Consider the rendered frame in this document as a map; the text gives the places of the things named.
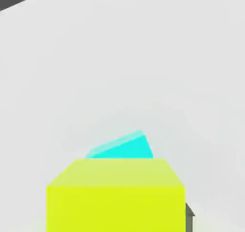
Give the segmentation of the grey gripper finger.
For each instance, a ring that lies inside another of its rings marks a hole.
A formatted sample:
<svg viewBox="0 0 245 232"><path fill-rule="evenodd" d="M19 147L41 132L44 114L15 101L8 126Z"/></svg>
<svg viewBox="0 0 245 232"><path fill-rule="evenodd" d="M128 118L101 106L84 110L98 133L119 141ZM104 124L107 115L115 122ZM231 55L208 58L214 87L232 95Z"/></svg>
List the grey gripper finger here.
<svg viewBox="0 0 245 232"><path fill-rule="evenodd" d="M186 232L193 232L193 218L195 214L186 203Z"/></svg>

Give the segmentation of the small yellow cube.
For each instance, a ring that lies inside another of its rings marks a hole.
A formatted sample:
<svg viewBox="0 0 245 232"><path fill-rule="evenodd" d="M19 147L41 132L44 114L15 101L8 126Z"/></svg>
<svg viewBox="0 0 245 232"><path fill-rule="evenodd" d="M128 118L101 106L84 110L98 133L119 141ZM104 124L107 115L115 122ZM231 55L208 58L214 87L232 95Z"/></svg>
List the small yellow cube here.
<svg viewBox="0 0 245 232"><path fill-rule="evenodd" d="M46 188L46 232L185 232L185 210L163 158L77 159Z"/></svg>

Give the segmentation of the small cyan cube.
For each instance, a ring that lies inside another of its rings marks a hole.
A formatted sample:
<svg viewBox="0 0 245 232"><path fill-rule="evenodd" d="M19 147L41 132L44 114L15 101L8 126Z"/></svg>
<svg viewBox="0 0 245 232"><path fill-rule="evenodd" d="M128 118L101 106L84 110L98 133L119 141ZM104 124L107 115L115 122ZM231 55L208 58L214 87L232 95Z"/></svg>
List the small cyan cube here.
<svg viewBox="0 0 245 232"><path fill-rule="evenodd" d="M153 153L143 132L135 131L90 150L85 158L153 158Z"/></svg>

